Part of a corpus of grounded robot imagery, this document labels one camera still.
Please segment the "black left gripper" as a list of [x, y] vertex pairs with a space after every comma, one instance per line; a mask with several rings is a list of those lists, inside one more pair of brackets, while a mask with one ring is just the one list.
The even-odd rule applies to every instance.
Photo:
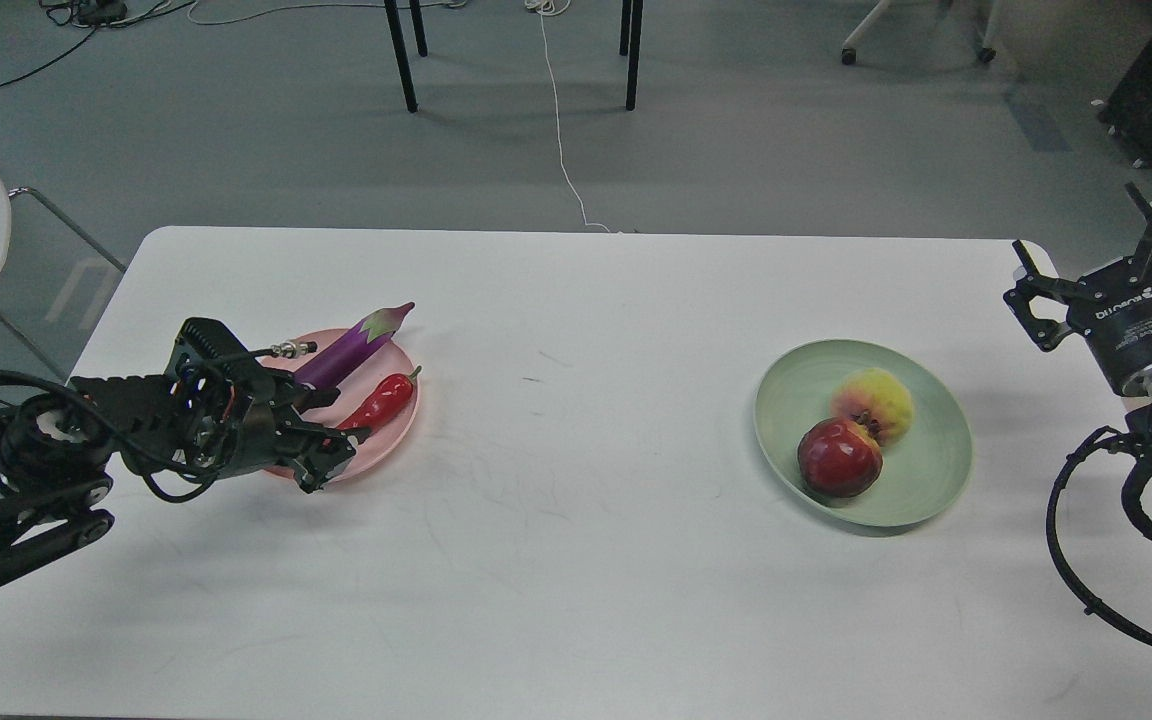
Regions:
[[156, 473], [169, 462], [194, 477], [237, 477], [271, 467], [306, 495], [351, 464], [371, 429], [289, 424], [275, 414], [333, 406], [338, 388], [276, 386], [260, 363], [273, 348], [250, 350], [223, 323], [192, 316], [180, 327], [159, 374], [74, 376], [69, 387], [122, 434], [132, 469]]

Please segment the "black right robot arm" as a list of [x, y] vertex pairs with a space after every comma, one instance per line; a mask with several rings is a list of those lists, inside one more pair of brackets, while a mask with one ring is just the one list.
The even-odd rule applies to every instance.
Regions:
[[1085, 614], [1152, 647], [1152, 632], [1112, 609], [1079, 579], [1064, 556], [1058, 529], [1059, 503], [1074, 471], [1105, 450], [1134, 458], [1121, 486], [1120, 503], [1126, 520], [1152, 541], [1152, 200], [1134, 183], [1126, 183], [1126, 194], [1146, 222], [1132, 253], [1070, 281], [1044, 275], [1024, 243], [1015, 241], [1011, 249], [1018, 255], [1020, 268], [1005, 302], [1038, 350], [1055, 350], [1071, 334], [1082, 338], [1108, 388], [1117, 397], [1140, 401], [1126, 414], [1126, 430], [1092, 430], [1066, 457], [1053, 480], [1044, 533], [1053, 564]]

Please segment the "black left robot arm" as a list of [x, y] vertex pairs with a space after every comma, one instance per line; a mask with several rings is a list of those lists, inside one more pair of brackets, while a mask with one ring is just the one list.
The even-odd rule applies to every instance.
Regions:
[[51, 382], [0, 370], [0, 388], [35, 391], [0, 407], [0, 588], [109, 532], [114, 518], [101, 502], [113, 457], [169, 503], [262, 469], [287, 470], [306, 493], [338, 478], [365, 430], [306, 420], [338, 392], [262, 365], [314, 348], [250, 350], [223, 323], [195, 316], [159, 374]]

